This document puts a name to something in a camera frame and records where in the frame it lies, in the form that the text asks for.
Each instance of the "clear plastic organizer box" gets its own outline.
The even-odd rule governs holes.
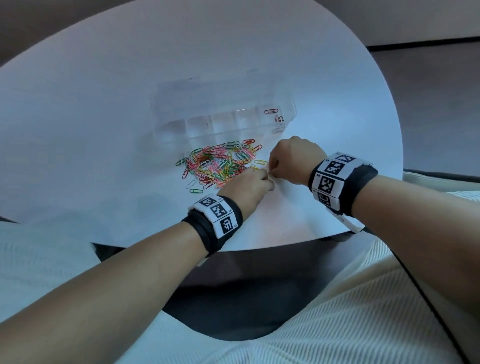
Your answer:
[[[290,91],[270,74],[161,84],[151,105],[156,146],[171,160],[200,147],[282,133],[297,114]]]

